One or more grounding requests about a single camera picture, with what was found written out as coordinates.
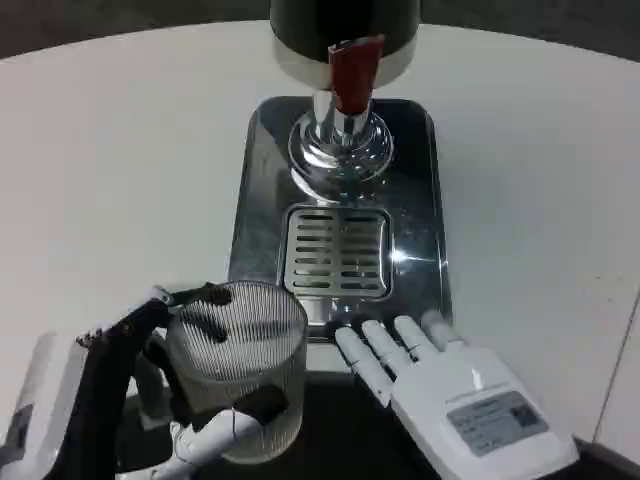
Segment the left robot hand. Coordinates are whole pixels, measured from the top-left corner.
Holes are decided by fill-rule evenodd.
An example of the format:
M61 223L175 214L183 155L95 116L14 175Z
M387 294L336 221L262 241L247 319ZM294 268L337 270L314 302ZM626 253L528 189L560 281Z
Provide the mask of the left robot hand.
M289 405L273 384L241 397L206 423L170 421L159 429L169 448L166 459L117 470L117 433L129 383L154 331L197 301L219 307L231 300L229 287L212 283L182 291L157 287L106 328L67 343L55 333L41 336L1 446L2 478L188 479L270 426Z

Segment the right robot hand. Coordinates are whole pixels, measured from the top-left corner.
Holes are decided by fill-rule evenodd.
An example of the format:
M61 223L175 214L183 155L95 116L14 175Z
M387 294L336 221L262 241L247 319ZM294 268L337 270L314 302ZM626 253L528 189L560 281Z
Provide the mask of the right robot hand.
M437 310L343 326L335 343L443 479L543 479L575 465L570 433L514 371L468 344Z

